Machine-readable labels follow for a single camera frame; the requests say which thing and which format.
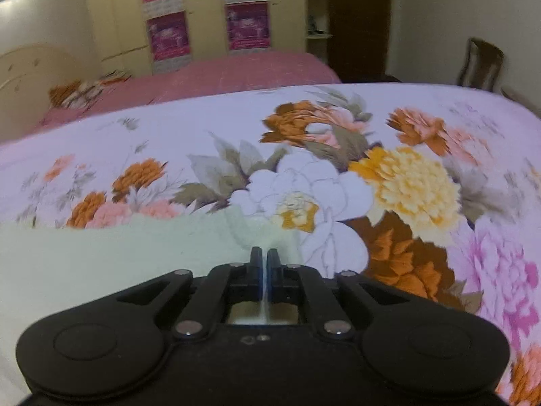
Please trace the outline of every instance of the leaf print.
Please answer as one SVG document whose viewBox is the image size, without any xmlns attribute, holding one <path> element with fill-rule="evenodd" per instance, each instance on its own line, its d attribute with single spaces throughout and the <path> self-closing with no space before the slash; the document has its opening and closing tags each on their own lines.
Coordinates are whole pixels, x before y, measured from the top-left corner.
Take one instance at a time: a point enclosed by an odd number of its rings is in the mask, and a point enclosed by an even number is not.
<svg viewBox="0 0 541 406">
<path fill-rule="evenodd" d="M 276 172 L 276 168 L 278 166 L 278 162 L 284 158 L 284 156 L 289 154 L 289 149 L 285 146 L 279 146 L 274 153 L 267 159 L 265 162 L 265 167 L 263 169 L 268 169 L 269 171 Z M 253 174 L 256 169 L 251 169 L 251 174 Z"/>
<path fill-rule="evenodd" d="M 175 193 L 180 186 L 180 182 L 177 180 L 171 181 L 166 176 L 154 181 L 148 187 L 137 189 L 134 185 L 131 185 L 130 191 L 124 200 L 132 212 L 141 212 L 141 209 L 152 207 L 157 202 L 169 203 L 174 199 Z"/>
<path fill-rule="evenodd" d="M 513 191 L 500 191 L 488 187 L 488 178 L 478 169 L 464 171 L 452 158 L 444 159 L 444 167 L 453 179 L 460 184 L 461 213 L 475 223 L 485 214 L 496 214 L 514 221 L 520 213 L 521 199 Z"/>
<path fill-rule="evenodd" d="M 215 134 L 210 133 L 214 139 L 214 146 L 218 151 L 218 155 L 221 159 L 226 162 L 232 163 L 234 166 L 240 165 L 240 153 L 239 151 L 230 143 L 226 142 L 223 139 L 220 139 Z"/>
<path fill-rule="evenodd" d="M 306 149 L 321 160 L 329 160 L 339 173 L 348 170 L 350 161 L 344 151 L 318 142 L 306 142 Z"/>
<path fill-rule="evenodd" d="M 74 181 L 71 188 L 56 199 L 56 209 L 62 212 L 64 208 L 75 199 L 83 196 L 83 187 L 96 177 L 94 172 L 75 171 Z"/>
<path fill-rule="evenodd" d="M 466 281 L 455 281 L 446 292 L 458 298 L 467 313 L 476 314 L 483 303 L 483 292 L 473 292 L 464 294 Z"/>
<path fill-rule="evenodd" d="M 366 134 L 352 132 L 342 127 L 333 127 L 338 147 L 319 142 L 306 142 L 305 147 L 317 158 L 329 160 L 338 172 L 348 171 L 350 162 L 358 162 L 367 156 L 367 152 L 381 147 L 380 142 L 369 145 Z"/>
<path fill-rule="evenodd" d="M 264 164 L 264 159 L 259 150 L 250 142 L 242 141 L 240 143 L 239 163 L 242 171 L 250 176 L 252 167 Z"/>
<path fill-rule="evenodd" d="M 135 153 L 135 154 L 140 154 L 140 153 L 142 153 L 142 152 L 146 149 L 147 146 L 148 146 L 148 140 L 145 140 L 143 143 L 140 143 L 139 145 L 137 145 L 137 146 L 135 147 L 134 153 Z"/>
<path fill-rule="evenodd" d="M 467 313 L 476 314 L 483 304 L 483 292 L 463 294 L 460 300 Z"/>
<path fill-rule="evenodd" d="M 195 208 L 199 209 L 220 200 L 224 198 L 203 183 L 186 183 L 182 185 L 180 192 L 175 194 L 173 202 L 189 206 L 196 201 Z"/>
<path fill-rule="evenodd" d="M 188 158 L 197 179 L 217 194 L 221 194 L 220 187 L 223 187 L 221 184 L 223 177 L 238 175 L 235 165 L 219 157 L 189 155 Z"/>
<path fill-rule="evenodd" d="M 126 117 L 124 119 L 119 119 L 117 123 L 120 123 L 123 127 L 126 127 L 128 131 L 135 131 L 137 128 L 139 128 L 139 119 Z"/>
<path fill-rule="evenodd" d="M 200 183 L 184 184 L 175 194 L 173 202 L 183 206 L 197 202 L 196 209 L 214 203 L 210 211 L 223 209 L 228 206 L 228 199 L 235 191 L 247 187 L 252 174 L 260 170 L 275 172 L 280 160 L 289 153 L 287 148 L 279 146 L 265 160 L 251 143 L 241 141 L 237 150 L 223 139 L 212 136 L 221 157 L 188 155 Z"/>
<path fill-rule="evenodd" d="M 29 204 L 23 212 L 17 215 L 16 221 L 19 223 L 21 221 L 28 220 L 30 218 L 36 218 L 37 204 Z"/>
<path fill-rule="evenodd" d="M 330 87 L 321 86 L 316 88 L 321 90 L 323 93 L 314 91 L 309 91 L 308 93 L 314 94 L 322 99 L 326 108 L 339 107 L 348 110 L 353 115 L 353 118 L 358 121 L 366 122 L 372 118 L 372 114 L 364 112 L 366 102 L 358 93 L 353 94 L 353 97 L 348 99 L 340 91 Z"/>
<path fill-rule="evenodd" d="M 30 177 L 28 177 L 21 186 L 21 192 L 26 191 L 30 186 L 32 186 L 39 176 L 39 173 L 33 173 Z"/>
<path fill-rule="evenodd" d="M 370 145 L 365 136 L 337 126 L 333 127 L 333 133 L 348 161 L 359 161 L 366 157 Z"/>
</svg>

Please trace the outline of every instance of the floral bedspread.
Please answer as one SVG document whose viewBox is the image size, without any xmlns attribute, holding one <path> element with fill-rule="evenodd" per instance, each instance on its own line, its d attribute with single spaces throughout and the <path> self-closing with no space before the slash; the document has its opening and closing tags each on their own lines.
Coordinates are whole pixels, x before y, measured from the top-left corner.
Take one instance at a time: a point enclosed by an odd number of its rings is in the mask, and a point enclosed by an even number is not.
<svg viewBox="0 0 541 406">
<path fill-rule="evenodd" d="M 344 270 L 497 325 L 541 402 L 541 122 L 447 86 L 299 86 L 110 113 L 0 148 L 0 221 L 80 230 L 239 206 Z"/>
</svg>

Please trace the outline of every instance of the wardrobe door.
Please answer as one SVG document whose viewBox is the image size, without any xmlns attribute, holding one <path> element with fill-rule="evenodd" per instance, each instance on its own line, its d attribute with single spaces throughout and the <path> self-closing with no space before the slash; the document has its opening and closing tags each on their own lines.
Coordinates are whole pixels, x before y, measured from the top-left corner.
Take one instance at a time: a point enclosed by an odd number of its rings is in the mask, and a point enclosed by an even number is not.
<svg viewBox="0 0 541 406">
<path fill-rule="evenodd" d="M 121 53 L 112 0 L 87 0 L 87 6 L 99 59 Z"/>
<path fill-rule="evenodd" d="M 113 58 L 104 59 L 101 62 L 102 75 L 114 72 L 115 70 L 126 70 L 122 55 L 114 56 Z"/>
<path fill-rule="evenodd" d="M 329 65 L 345 83 L 385 73 L 391 0 L 331 0 Z"/>
<path fill-rule="evenodd" d="M 210 59 L 227 54 L 224 0 L 185 0 L 191 55 Z"/>
<path fill-rule="evenodd" d="M 112 0 L 122 52 L 148 45 L 147 31 L 143 22 L 141 0 Z"/>
<path fill-rule="evenodd" d="M 275 50 L 306 50 L 306 0 L 269 0 L 270 40 Z"/>
<path fill-rule="evenodd" d="M 135 78 L 152 74 L 152 63 L 148 47 L 125 53 L 122 55 L 122 60 L 124 69 L 129 71 Z"/>
</svg>

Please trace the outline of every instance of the brown door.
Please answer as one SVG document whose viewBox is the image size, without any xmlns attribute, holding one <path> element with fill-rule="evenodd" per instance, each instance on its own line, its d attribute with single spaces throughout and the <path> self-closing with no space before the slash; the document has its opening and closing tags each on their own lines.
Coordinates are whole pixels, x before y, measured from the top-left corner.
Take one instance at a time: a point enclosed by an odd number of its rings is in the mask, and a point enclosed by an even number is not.
<svg viewBox="0 0 541 406">
<path fill-rule="evenodd" d="M 385 73 L 391 0 L 331 0 L 329 65 L 342 82 L 377 80 Z"/>
</svg>

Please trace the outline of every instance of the white flower print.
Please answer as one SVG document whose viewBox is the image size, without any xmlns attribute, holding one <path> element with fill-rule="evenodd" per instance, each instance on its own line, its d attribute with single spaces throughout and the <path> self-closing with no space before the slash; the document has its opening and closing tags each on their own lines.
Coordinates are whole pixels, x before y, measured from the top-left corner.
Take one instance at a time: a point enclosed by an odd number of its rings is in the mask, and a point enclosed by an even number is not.
<svg viewBox="0 0 541 406">
<path fill-rule="evenodd" d="M 305 264 L 326 278 L 344 270 L 361 272 L 368 263 L 362 239 L 340 221 L 368 212 L 372 188 L 355 173 L 339 174 L 329 161 L 305 150 L 285 156 L 277 172 L 256 171 L 247 190 L 234 192 L 229 203 L 244 215 L 296 230 Z"/>
</svg>

